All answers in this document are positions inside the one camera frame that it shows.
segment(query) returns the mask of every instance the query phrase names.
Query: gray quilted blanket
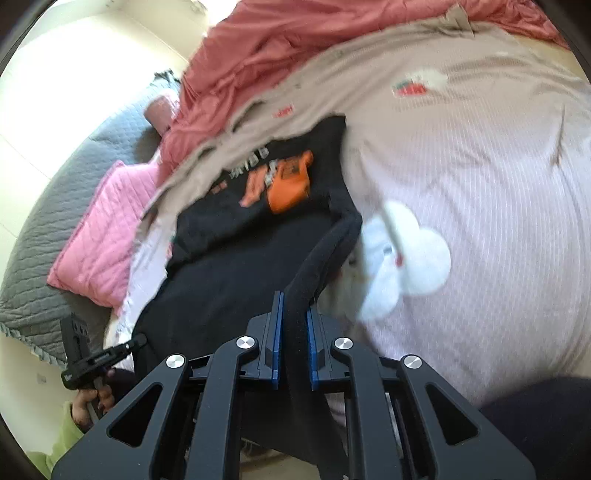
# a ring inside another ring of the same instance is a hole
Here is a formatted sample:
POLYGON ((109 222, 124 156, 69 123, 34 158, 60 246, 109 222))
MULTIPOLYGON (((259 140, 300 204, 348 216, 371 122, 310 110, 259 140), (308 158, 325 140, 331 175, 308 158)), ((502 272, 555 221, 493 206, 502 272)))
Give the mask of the gray quilted blanket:
POLYGON ((43 360, 66 360, 60 319, 72 313, 87 326, 93 350, 102 347, 110 310, 90 300, 49 287, 49 269, 82 218, 95 188, 116 161, 150 160, 160 136, 144 109, 161 90, 179 89, 172 72, 155 75, 138 99, 107 119, 53 177, 22 228, 0 288, 0 331, 26 343, 43 360))

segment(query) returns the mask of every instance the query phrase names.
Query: green sleeve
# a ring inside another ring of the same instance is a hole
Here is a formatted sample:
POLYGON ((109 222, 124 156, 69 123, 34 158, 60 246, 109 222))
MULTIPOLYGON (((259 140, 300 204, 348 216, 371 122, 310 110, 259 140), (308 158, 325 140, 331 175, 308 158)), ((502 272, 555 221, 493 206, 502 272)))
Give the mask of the green sleeve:
POLYGON ((38 470, 45 475, 46 478, 49 478, 51 477, 53 466, 57 461, 83 436, 84 434, 78 429, 74 420, 72 420, 72 404, 67 402, 64 404, 64 416, 61 422, 60 434, 53 445, 53 451, 51 454, 28 452, 27 456, 38 470))

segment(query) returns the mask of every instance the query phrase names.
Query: human hand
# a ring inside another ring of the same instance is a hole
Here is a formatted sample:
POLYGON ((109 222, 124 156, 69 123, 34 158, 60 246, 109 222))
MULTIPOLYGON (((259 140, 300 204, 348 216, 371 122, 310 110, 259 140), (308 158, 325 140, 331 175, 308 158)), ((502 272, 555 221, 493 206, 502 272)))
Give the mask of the human hand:
MULTIPOLYGON (((112 377, 115 374, 114 370, 107 372, 107 378, 112 377)), ((74 423, 85 432, 90 427, 90 414, 86 408, 88 402, 93 401, 96 397, 99 397, 99 408, 107 413, 115 405, 115 397, 111 391, 110 386, 104 385, 100 389, 84 389, 78 390, 74 401, 72 402, 72 420, 74 423)))

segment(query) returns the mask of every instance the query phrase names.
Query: black t-shirt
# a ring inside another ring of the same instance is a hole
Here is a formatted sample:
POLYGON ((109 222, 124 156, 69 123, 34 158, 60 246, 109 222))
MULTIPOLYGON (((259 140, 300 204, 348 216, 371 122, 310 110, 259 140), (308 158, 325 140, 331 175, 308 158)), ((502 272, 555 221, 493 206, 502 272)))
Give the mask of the black t-shirt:
POLYGON ((341 172, 344 132, 345 117, 331 116, 223 172, 178 217, 167 279, 134 329, 148 338, 134 356, 143 378, 172 353, 208 355, 243 335, 282 290, 282 390, 247 395, 243 434, 281 448, 287 429, 293 450, 284 451, 315 463, 323 480, 341 480, 347 463, 326 400, 311 391, 306 311, 361 229, 341 172), (271 418, 273 409, 280 418, 271 418))
POLYGON ((345 118, 332 116, 271 141, 180 214, 167 279, 134 330, 148 338, 135 357, 140 377, 171 353, 208 355, 243 335, 298 274, 305 306, 321 292, 327 266, 336 271, 350 252, 334 251, 331 232, 344 222, 340 236, 357 236, 361 224, 340 169, 344 131, 345 118))

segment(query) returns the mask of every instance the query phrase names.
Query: pink pillow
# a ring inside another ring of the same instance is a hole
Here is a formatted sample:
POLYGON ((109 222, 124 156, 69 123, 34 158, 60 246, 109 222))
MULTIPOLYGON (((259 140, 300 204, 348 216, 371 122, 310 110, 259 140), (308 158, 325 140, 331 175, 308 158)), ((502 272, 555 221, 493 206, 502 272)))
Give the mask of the pink pillow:
POLYGON ((129 258, 144 207, 156 191, 158 166, 117 161, 105 174, 47 283, 118 309, 129 281, 129 258))

